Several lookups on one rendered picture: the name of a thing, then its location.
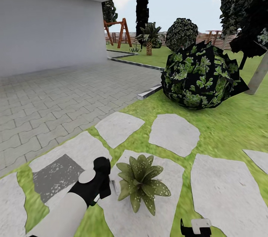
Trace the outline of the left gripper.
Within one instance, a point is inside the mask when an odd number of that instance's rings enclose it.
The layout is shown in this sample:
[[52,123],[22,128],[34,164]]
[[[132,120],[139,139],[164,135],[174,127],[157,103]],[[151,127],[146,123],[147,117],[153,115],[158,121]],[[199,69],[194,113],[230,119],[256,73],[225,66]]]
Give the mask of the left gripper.
[[99,195],[100,195],[100,199],[103,199],[103,198],[111,195],[109,178],[105,183],[103,183],[103,184],[101,184],[101,186],[99,186]]

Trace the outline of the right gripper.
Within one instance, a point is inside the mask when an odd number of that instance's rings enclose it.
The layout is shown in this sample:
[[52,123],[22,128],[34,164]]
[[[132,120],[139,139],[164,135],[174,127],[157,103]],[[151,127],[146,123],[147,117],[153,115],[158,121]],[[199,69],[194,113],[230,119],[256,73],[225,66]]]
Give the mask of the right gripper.
[[181,234],[185,237],[210,237],[210,231],[208,228],[200,228],[200,234],[194,234],[191,227],[184,227],[181,218]]

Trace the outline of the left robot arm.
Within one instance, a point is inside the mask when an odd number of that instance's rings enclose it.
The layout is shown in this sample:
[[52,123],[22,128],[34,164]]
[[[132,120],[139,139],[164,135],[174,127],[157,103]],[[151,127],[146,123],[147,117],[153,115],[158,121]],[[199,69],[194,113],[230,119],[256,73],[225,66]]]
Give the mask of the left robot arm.
[[74,237],[93,197],[99,190],[100,199],[121,193],[118,174],[111,175],[109,159],[98,157],[94,168],[81,173],[78,181],[62,200],[25,237]]

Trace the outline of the insectifuge atomizer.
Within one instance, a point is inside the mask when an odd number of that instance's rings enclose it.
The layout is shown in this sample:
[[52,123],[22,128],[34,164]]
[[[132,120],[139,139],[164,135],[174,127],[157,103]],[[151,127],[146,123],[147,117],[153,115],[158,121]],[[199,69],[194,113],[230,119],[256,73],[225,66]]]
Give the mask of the insectifuge atomizer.
[[96,192],[95,196],[93,197],[90,206],[94,206],[100,200],[99,190]]

